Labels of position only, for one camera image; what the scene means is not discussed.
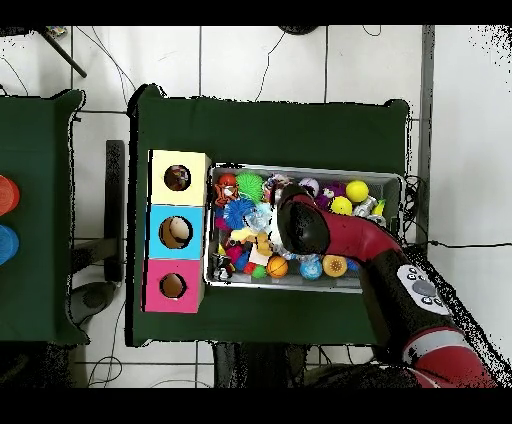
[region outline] blue ball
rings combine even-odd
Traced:
[[[299,271],[307,280],[316,280],[322,275],[322,264],[319,260],[302,262]]]

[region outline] cyan box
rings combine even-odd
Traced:
[[[182,249],[169,249],[158,236],[160,224],[167,218],[179,216],[192,225],[192,238]],[[204,232],[204,208],[196,206],[151,205],[149,214],[150,259],[201,259]]]

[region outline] black table leg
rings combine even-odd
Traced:
[[[68,62],[73,67],[73,69],[82,76],[82,78],[87,76],[85,71],[80,68],[80,66],[78,66],[78,64],[71,58],[70,55],[66,53],[66,51],[52,38],[50,34],[44,30],[37,30],[37,32],[43,36],[43,38],[50,44],[50,46],[57,50],[57,53],[59,53],[66,60],[66,62]]]

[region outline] green spiky ball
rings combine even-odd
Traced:
[[[251,199],[254,204],[261,202],[263,196],[263,178],[249,172],[242,172],[237,175],[238,192],[240,197]]]

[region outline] shape sorter box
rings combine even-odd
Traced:
[[[149,259],[145,273],[142,311],[197,313],[204,294],[202,262],[202,260]],[[185,290],[178,298],[169,298],[162,290],[162,280],[169,274],[179,275],[185,283]]]
[[[180,217],[190,223],[192,237],[183,248],[170,249],[159,237],[160,225],[167,218]],[[204,208],[194,206],[151,205],[149,212],[149,259],[202,259]]]
[[[204,206],[206,203],[210,159],[204,153],[150,150],[148,201],[152,204],[175,206]],[[166,172],[172,166],[186,168],[190,182],[186,189],[173,191],[165,183]]]

